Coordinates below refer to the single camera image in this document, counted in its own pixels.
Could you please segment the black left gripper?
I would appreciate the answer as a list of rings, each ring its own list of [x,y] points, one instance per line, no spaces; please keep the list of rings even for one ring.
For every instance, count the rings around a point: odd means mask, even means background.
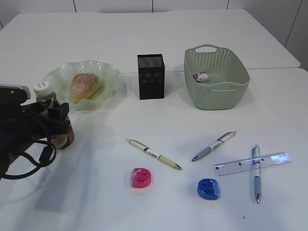
[[[21,180],[27,178],[41,168],[52,163],[52,136],[68,134],[71,123],[61,123],[53,120],[69,120],[69,104],[38,104],[39,113],[32,110],[21,110],[15,119],[2,119],[0,121],[0,178],[6,180]],[[26,152],[34,143],[44,144],[39,160]],[[10,175],[10,165],[23,157],[28,160],[34,169],[20,174]]]

